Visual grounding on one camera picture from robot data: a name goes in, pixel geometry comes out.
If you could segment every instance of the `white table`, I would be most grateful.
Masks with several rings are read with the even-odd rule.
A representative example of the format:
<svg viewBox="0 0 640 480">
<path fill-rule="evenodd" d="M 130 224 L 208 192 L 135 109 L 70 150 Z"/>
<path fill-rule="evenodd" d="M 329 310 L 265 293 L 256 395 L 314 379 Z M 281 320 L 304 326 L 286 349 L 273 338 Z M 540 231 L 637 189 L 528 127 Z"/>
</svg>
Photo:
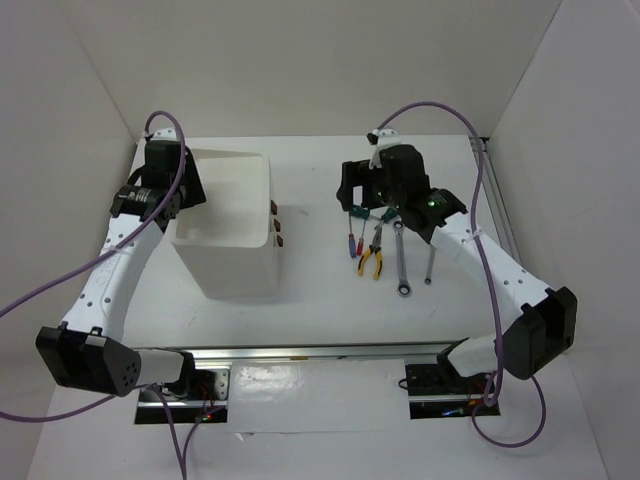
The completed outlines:
<svg viewBox="0 0 640 480">
<path fill-rule="evenodd" d="M 476 170 L 465 137 L 405 141 L 422 152 L 433 185 L 452 190 L 469 204 Z M 282 283 L 267 298 L 207 300 L 163 241 L 129 309 L 128 345 L 391 343 L 491 331 L 488 299 L 453 262 L 437 258 L 434 282 L 424 285 L 428 248 L 414 234 L 406 232 L 405 238 L 414 289 L 410 298 L 396 293 L 395 243 L 388 227 L 381 279 L 356 275 L 347 253 L 347 218 L 335 191 L 341 162 L 369 155 L 364 138 L 192 139 L 189 145 L 243 148 L 271 157 L 285 239 Z M 484 195 L 478 219 L 495 238 Z M 360 226 L 354 222 L 356 238 Z M 367 239 L 371 234 L 370 224 Z M 539 379 L 547 393 L 548 425 L 535 444 L 519 451 L 483 442 L 468 418 L 407 421 L 397 429 L 349 433 L 237 435 L 230 424 L 203 425 L 189 455 L 190 478 L 606 478 L 565 359 L 547 366 Z M 50 413 L 94 398 L 57 388 Z M 135 400 L 130 395 L 92 413 L 46 424 L 29 478 L 179 478 L 167 427 L 133 425 Z M 531 383 L 508 377 L 501 409 L 502 416 L 481 419 L 488 433 L 516 441 L 532 432 L 539 405 Z M 187 430 L 187 425 L 179 426 L 181 439 Z"/>
</svg>

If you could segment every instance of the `pliers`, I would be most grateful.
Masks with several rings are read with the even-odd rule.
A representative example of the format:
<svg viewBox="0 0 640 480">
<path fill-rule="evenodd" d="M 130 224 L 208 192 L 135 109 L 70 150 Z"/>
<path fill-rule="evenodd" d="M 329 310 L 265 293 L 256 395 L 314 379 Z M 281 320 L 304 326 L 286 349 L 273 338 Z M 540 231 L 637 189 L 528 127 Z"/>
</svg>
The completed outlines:
<svg viewBox="0 0 640 480">
<path fill-rule="evenodd" d="M 375 230 L 376 233 L 373 236 L 371 245 L 369 245 L 367 251 L 360 257 L 360 262 L 358 262 L 358 275 L 362 276 L 364 274 L 364 264 L 367 263 L 367 259 L 370 256 L 375 255 L 376 271 L 373 273 L 373 279 L 377 280 L 380 278 L 380 272 L 382 272 L 382 247 L 380 247 L 382 243 L 382 225 L 376 225 Z"/>
</svg>

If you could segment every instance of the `plastic container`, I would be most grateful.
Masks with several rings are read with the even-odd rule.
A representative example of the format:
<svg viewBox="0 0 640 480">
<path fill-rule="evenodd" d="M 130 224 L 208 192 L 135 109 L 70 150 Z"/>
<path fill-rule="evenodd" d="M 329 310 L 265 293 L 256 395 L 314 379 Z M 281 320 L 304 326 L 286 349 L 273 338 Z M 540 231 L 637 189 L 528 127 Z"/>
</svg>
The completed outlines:
<svg viewBox="0 0 640 480">
<path fill-rule="evenodd" d="M 192 149 L 207 201 L 181 211 L 166 234 L 208 298 L 268 295 L 278 286 L 282 238 L 269 159 Z"/>
</svg>

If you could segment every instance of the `wrench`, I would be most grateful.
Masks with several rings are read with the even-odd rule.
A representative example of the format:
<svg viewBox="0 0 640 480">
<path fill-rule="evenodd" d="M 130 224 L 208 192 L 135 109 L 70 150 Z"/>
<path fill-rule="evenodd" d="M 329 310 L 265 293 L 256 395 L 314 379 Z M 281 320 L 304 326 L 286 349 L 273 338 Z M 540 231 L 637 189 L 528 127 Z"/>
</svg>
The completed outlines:
<svg viewBox="0 0 640 480">
<path fill-rule="evenodd" d="M 404 262 L 403 230 L 404 223 L 399 220 L 393 222 L 393 231 L 396 234 L 396 259 L 398 260 L 398 295 L 405 298 L 411 295 L 411 287 L 407 281 L 407 265 Z"/>
</svg>

